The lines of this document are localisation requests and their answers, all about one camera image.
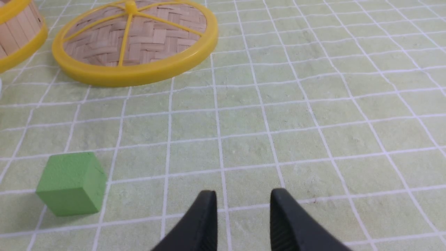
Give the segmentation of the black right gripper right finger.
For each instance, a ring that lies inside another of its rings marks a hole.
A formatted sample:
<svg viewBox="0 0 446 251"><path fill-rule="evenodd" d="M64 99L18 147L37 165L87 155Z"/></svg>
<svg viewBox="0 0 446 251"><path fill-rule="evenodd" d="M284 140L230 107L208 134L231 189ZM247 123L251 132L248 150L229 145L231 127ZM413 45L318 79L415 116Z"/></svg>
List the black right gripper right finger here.
<svg viewBox="0 0 446 251"><path fill-rule="evenodd" d="M350 251L284 188L270 195L270 245L272 251Z"/></svg>

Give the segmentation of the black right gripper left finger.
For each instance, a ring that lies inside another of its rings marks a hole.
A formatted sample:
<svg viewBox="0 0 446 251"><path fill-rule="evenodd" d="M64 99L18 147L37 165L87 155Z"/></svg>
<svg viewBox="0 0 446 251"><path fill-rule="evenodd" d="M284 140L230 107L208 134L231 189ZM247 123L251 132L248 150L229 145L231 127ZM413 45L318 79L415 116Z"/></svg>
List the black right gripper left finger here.
<svg viewBox="0 0 446 251"><path fill-rule="evenodd" d="M216 251L218 207L215 191L202 190L175 227L153 251Z"/></svg>

